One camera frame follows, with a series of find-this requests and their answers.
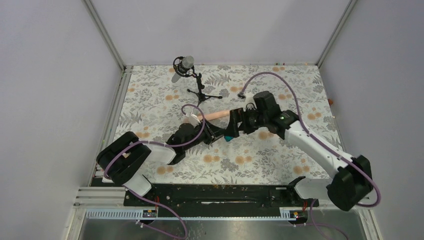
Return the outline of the teal pill box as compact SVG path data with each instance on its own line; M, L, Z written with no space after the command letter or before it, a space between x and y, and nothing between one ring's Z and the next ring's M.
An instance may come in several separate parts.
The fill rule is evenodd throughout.
M233 139L233 137L232 136L224 136L224 139L225 139L226 142L230 142Z

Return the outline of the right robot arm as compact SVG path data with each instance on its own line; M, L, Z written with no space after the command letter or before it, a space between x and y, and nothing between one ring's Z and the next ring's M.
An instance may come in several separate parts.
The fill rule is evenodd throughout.
M347 212L355 206L364 206L361 201L376 189L372 183L371 164L365 156L354 157L331 145L313 132L299 114L282 111L269 91L255 94L245 108L229 111L224 138L230 141L239 137L240 132L248 135L260 128L267 128L302 150L328 174L328 178L322 179L297 178L294 188L286 193L291 205L299 206L306 199L319 199L331 201Z

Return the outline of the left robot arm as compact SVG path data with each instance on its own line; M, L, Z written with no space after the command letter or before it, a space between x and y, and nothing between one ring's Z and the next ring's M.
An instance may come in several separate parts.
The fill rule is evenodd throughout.
M96 163L103 169L105 179L136 193L136 199L148 206L154 202L155 192L140 170L144 163L175 165L186 157L188 149L201 143L210 145L223 137L224 132L207 120L197 126L183 123L162 144L139 140L134 132L128 131L102 150Z

